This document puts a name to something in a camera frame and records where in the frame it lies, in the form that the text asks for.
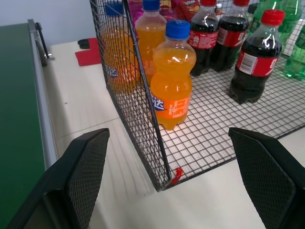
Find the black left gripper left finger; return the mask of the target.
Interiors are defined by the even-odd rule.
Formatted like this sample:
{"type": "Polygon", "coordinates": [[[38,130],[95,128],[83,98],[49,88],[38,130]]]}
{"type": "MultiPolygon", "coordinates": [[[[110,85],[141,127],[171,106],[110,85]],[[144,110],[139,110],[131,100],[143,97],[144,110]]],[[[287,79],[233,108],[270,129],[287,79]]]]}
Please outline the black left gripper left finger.
{"type": "Polygon", "coordinates": [[[88,229],[109,137],[109,128],[102,128],[73,139],[43,173],[6,229],[88,229]]]}

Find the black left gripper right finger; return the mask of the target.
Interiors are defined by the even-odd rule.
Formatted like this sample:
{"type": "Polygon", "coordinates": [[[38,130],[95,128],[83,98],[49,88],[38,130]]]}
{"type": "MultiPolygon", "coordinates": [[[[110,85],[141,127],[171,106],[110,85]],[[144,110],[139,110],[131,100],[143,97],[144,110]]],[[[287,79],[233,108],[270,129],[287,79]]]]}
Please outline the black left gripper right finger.
{"type": "Polygon", "coordinates": [[[231,127],[244,187],[266,229],[305,229],[305,167],[275,138],[231,127]]]}

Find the green conveyor with metal rail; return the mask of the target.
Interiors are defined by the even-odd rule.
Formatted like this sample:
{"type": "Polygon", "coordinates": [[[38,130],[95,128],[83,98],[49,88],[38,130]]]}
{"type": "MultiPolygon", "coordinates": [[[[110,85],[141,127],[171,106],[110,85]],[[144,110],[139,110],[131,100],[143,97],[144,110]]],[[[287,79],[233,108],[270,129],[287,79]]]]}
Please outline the green conveyor with metal rail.
{"type": "Polygon", "coordinates": [[[0,229],[56,159],[37,26],[0,26],[0,229]]]}

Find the red cloth pad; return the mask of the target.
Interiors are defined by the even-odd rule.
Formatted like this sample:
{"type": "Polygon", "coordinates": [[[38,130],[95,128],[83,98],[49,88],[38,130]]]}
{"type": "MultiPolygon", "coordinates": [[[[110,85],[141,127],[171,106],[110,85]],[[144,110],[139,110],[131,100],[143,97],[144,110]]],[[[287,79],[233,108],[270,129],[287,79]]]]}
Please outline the red cloth pad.
{"type": "Polygon", "coordinates": [[[101,64],[98,40],[96,38],[88,38],[90,49],[78,51],[75,53],[79,66],[90,66],[101,64]]]}

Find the cola bottle red cap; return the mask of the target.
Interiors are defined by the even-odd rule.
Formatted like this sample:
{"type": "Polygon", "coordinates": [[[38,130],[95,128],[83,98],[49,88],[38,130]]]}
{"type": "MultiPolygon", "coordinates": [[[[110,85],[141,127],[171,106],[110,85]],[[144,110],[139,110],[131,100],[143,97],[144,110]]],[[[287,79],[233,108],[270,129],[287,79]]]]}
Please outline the cola bottle red cap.
{"type": "Polygon", "coordinates": [[[196,63],[192,76],[199,76],[210,69],[211,54],[216,45],[219,25],[215,14],[216,0],[201,0],[198,12],[190,23],[188,43],[196,52],[196,63]]]}
{"type": "Polygon", "coordinates": [[[211,68],[217,72],[231,68],[248,30],[246,10],[250,0],[233,0],[219,20],[216,45],[211,54],[211,68]]]}
{"type": "Polygon", "coordinates": [[[282,50],[278,29],[284,18],[283,10],[265,10],[259,28],[243,42],[228,92],[238,104],[262,96],[282,50]]]}

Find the green soda bottle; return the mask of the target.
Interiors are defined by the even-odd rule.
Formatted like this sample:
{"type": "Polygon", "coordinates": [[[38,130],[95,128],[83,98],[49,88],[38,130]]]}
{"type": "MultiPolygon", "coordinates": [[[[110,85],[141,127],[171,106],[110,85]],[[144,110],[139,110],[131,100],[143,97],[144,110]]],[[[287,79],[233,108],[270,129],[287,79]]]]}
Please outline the green soda bottle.
{"type": "Polygon", "coordinates": [[[281,39],[282,50],[284,53],[286,43],[294,31],[299,19],[302,15],[302,0],[285,0],[283,4],[283,11],[285,12],[285,18],[282,25],[279,27],[279,37],[281,39]]]}
{"type": "Polygon", "coordinates": [[[286,61],[285,73],[287,78],[305,81],[305,25],[295,41],[292,54],[286,61]]]}
{"type": "Polygon", "coordinates": [[[254,12],[251,27],[248,30],[248,36],[252,35],[260,26],[260,21],[265,10],[273,8],[273,0],[259,0],[258,6],[254,12]]]}

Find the orange soda bottle blue cap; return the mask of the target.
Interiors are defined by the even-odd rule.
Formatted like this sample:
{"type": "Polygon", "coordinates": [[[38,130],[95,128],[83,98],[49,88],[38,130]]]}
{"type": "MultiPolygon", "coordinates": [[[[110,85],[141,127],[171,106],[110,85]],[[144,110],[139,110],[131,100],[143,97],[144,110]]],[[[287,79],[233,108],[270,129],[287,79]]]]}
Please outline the orange soda bottle blue cap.
{"type": "Polygon", "coordinates": [[[150,91],[157,121],[166,130],[183,123],[189,110],[190,72],[196,62],[195,50],[187,42],[189,33],[189,22],[168,21],[165,40],[153,53],[155,73],[150,91]]]}
{"type": "Polygon", "coordinates": [[[123,3],[107,0],[104,13],[100,36],[108,82],[116,93],[131,93],[136,88],[139,72],[123,3]]]}
{"type": "Polygon", "coordinates": [[[143,0],[142,10],[143,14],[137,19],[135,29],[145,76],[150,84],[155,73],[153,52],[165,40],[167,21],[160,14],[160,0],[143,0]]]}

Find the black round object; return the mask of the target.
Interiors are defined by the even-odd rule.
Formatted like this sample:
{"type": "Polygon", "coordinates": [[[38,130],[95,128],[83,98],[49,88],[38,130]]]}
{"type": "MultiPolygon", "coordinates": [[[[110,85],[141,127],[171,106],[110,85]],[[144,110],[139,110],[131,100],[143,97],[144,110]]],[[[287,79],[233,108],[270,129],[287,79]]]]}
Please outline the black round object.
{"type": "Polygon", "coordinates": [[[81,39],[77,41],[77,44],[82,50],[90,49],[89,39],[81,39]]]}

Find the magenta snack bag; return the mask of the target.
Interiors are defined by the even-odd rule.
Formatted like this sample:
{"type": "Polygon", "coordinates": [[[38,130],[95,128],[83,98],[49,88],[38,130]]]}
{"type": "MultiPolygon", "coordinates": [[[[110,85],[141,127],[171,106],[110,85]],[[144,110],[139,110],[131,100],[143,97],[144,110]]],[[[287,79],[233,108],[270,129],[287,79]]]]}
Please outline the magenta snack bag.
{"type": "MultiPolygon", "coordinates": [[[[172,7],[173,0],[160,0],[160,14],[167,20],[178,19],[177,14],[172,7]]],[[[143,15],[142,0],[128,0],[129,10],[133,23],[143,15]]]]}

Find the red snack bag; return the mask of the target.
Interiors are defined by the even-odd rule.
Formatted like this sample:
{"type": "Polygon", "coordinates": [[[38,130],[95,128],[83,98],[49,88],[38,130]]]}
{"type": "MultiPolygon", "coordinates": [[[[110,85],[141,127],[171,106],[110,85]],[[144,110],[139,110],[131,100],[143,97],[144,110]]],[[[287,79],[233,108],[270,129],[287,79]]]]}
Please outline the red snack bag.
{"type": "Polygon", "coordinates": [[[191,22],[191,19],[199,9],[199,0],[180,0],[175,11],[178,19],[191,22]]]}

